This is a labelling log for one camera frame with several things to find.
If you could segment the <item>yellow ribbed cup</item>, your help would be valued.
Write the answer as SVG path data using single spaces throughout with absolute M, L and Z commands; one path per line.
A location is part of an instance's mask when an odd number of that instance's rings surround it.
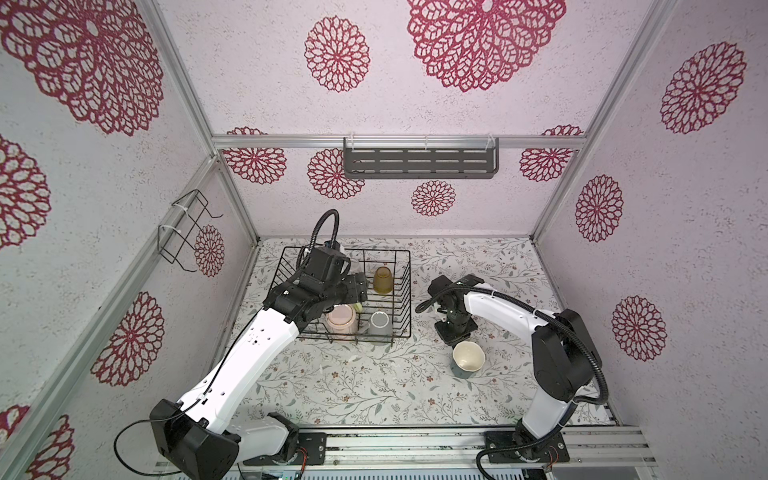
M 373 277 L 373 289 L 380 295 L 387 295 L 394 290 L 394 277 L 387 266 L 378 267 Z

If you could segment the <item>dark green mug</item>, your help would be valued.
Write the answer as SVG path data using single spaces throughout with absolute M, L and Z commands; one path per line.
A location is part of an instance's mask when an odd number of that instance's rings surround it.
M 467 379 L 478 373 L 485 361 L 485 353 L 477 343 L 463 341 L 453 347 L 450 369 L 454 377 Z

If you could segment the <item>pink ceramic mug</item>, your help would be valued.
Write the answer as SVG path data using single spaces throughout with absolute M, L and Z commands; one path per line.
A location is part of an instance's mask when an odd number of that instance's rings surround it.
M 351 305 L 337 305 L 323 317 L 331 341 L 351 340 L 359 329 L 358 313 Z

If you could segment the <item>black wire dish rack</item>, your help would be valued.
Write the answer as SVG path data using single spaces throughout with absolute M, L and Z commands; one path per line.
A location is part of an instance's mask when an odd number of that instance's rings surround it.
M 402 249 L 350 248 L 346 254 L 362 262 L 368 280 L 368 300 L 362 304 L 364 311 L 358 314 L 357 335 L 351 340 L 331 341 L 323 324 L 324 316 L 322 316 L 309 323 L 299 337 L 307 340 L 327 340 L 331 343 L 341 341 L 391 343 L 398 338 L 410 337 L 412 332 L 410 252 Z M 394 290 L 387 295 L 380 295 L 373 289 L 374 273 L 381 266 L 389 267 L 394 277 Z M 379 310 L 390 315 L 393 324 L 391 338 L 377 339 L 365 333 L 370 316 Z

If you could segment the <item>grey cream mug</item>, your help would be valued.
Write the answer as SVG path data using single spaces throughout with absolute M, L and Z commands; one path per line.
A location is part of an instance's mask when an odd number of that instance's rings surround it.
M 385 311 L 375 311 L 370 316 L 365 333 L 377 339 L 391 338 L 393 324 L 390 315 Z

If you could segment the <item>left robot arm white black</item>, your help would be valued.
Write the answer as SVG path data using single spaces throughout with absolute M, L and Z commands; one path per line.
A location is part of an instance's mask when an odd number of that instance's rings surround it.
M 337 305 L 363 303 L 364 274 L 348 274 L 325 284 L 309 277 L 283 282 L 228 354 L 197 385 L 172 402 L 161 400 L 150 419 L 159 453 L 191 479 L 221 479 L 244 460 L 275 456 L 291 459 L 297 427 L 278 414 L 242 423 L 235 412 L 276 356 L 306 325 Z

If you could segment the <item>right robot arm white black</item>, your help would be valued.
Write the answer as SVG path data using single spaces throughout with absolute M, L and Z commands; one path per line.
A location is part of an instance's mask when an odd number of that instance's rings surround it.
M 524 444 L 556 435 L 581 404 L 607 403 L 609 387 L 602 359 L 577 312 L 538 309 L 472 274 L 457 281 L 444 275 L 434 279 L 428 298 L 416 311 L 430 308 L 444 316 L 435 323 L 435 330 L 454 350 L 477 330 L 476 318 L 528 342 L 537 391 L 516 427 Z

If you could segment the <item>grey wall shelf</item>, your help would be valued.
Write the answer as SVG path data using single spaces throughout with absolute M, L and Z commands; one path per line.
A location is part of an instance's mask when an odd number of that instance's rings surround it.
M 499 171 L 499 147 L 496 138 L 478 148 L 368 147 L 344 138 L 342 166 L 357 180 L 486 180 Z

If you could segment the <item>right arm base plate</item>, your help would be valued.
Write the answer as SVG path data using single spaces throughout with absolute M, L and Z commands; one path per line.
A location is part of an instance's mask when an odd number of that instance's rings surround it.
M 486 456 L 492 464 L 565 463 L 570 455 L 556 425 L 543 437 L 535 438 L 519 421 L 514 430 L 486 431 L 484 436 Z

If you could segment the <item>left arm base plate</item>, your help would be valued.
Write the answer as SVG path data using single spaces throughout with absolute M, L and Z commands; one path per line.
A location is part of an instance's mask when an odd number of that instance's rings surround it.
M 273 460 L 275 465 L 301 467 L 319 466 L 325 463 L 328 435 L 325 432 L 299 432 L 288 453 Z

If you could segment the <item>aluminium front rail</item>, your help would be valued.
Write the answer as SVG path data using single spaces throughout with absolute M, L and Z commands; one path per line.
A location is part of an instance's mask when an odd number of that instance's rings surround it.
M 561 433 L 570 455 L 565 463 L 492 464 L 486 454 L 486 431 L 513 430 L 502 427 L 360 427 L 297 429 L 289 431 L 285 452 L 268 455 L 251 450 L 253 440 L 271 439 L 268 433 L 241 433 L 242 457 L 227 464 L 277 467 L 273 460 L 288 453 L 289 444 L 299 432 L 325 432 L 328 435 L 325 463 L 311 468 L 337 469 L 472 469 L 485 476 L 503 468 L 533 470 L 544 476 L 551 470 L 566 468 L 651 468 L 657 465 L 641 430 L 629 426 L 566 426 Z

